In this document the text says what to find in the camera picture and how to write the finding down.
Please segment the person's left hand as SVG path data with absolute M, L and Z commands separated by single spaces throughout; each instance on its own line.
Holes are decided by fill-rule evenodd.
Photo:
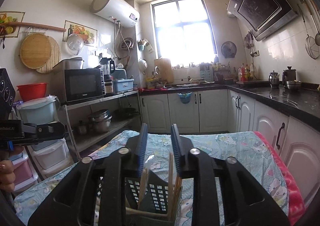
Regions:
M 22 153 L 23 150 L 24 150 L 23 146 L 15 146 L 14 150 L 11 152 L 1 150 L 0 181 L 1 181 L 1 190 L 4 190 L 5 192 L 12 193 L 15 188 L 14 181 L 16 179 L 16 176 L 14 173 L 14 165 L 12 161 L 9 159 L 9 157 L 18 155 Z

